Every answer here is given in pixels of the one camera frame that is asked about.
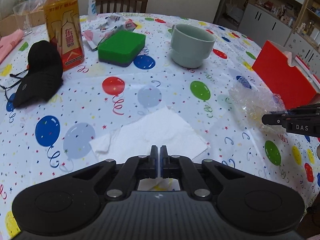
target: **cup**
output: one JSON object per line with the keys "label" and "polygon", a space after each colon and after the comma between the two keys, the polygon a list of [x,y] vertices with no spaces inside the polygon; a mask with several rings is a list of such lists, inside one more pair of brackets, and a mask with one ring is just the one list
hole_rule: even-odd
{"label": "cup", "polygon": [[197,68],[209,57],[216,38],[213,34],[188,24],[174,25],[171,58],[185,68]]}
{"label": "cup", "polygon": [[17,25],[20,30],[23,30],[24,35],[32,32],[30,21],[30,6],[29,1],[22,2],[13,7],[13,12],[16,17]]}

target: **red box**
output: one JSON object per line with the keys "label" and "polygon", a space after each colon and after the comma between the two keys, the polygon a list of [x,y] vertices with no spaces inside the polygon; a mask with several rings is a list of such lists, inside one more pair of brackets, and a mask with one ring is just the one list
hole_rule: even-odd
{"label": "red box", "polygon": [[284,47],[267,41],[258,58],[253,64],[253,70],[260,76],[274,94],[279,94],[286,109],[317,103],[320,100],[319,89],[311,84],[303,74],[299,64],[292,57],[292,65],[283,52]]}

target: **balloon print tablecloth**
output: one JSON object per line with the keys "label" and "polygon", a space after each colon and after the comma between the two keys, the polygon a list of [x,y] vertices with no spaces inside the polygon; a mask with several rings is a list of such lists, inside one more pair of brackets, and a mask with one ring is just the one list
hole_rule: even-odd
{"label": "balloon print tablecloth", "polygon": [[[100,63],[97,52],[85,44],[85,62],[64,72],[63,86],[48,103],[14,109],[2,94],[0,240],[19,231],[11,206],[21,190],[106,159],[107,155],[94,154],[90,140],[166,105],[207,141],[208,150],[194,161],[212,158],[287,185],[310,206],[320,185],[320,161],[315,155],[318,139],[263,134],[241,127],[233,116],[235,106],[228,90],[238,80],[252,89],[266,89],[251,68],[261,48],[241,33],[205,22],[153,14],[124,15],[138,25],[135,32],[147,36],[146,46],[129,67]],[[104,23],[106,16],[98,15],[97,21]],[[178,23],[192,24],[217,36],[212,53],[198,69],[184,69],[170,58],[171,28]],[[82,30],[93,24],[81,20]],[[14,49],[0,65],[2,85],[15,82],[9,73],[24,70],[30,46],[43,39],[48,39],[44,25],[34,28]],[[15,89],[10,90],[10,98]],[[154,189],[177,186],[167,181]]]}

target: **snack wrapper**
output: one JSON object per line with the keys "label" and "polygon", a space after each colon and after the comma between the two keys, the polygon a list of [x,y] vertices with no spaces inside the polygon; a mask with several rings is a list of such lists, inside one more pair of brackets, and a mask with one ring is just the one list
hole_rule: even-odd
{"label": "snack wrapper", "polygon": [[120,14],[112,14],[106,17],[104,24],[90,26],[89,30],[82,32],[90,48],[97,50],[98,45],[120,30],[133,31],[137,25],[131,20],[126,19]]}

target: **white paper napkin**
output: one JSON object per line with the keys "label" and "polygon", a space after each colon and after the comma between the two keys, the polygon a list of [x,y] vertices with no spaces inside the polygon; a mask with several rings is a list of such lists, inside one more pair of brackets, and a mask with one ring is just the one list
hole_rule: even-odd
{"label": "white paper napkin", "polygon": [[151,146],[166,145],[169,155],[197,157],[208,146],[193,128],[172,109],[164,107],[137,122],[125,125],[90,141],[100,161],[114,159],[124,163],[137,155],[149,155]]}

